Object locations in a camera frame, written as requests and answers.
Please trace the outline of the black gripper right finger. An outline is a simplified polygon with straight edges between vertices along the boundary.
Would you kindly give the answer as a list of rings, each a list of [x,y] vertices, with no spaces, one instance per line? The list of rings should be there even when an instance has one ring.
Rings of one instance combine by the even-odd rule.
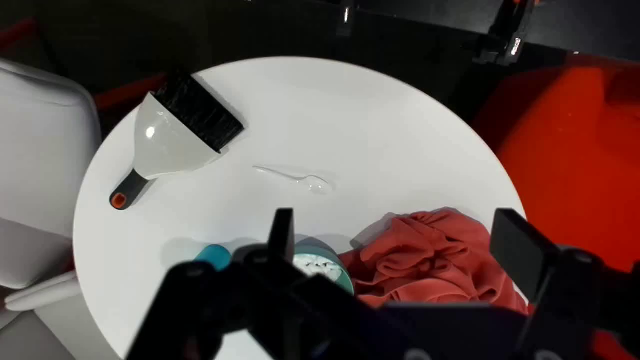
[[[517,210],[494,212],[491,252],[529,300],[543,291],[560,250]]]

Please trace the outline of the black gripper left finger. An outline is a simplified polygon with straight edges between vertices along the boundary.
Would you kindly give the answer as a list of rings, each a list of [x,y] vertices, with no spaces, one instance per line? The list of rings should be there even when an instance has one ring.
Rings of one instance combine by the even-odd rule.
[[[269,236],[269,250],[284,261],[295,258],[295,210],[278,209]]]

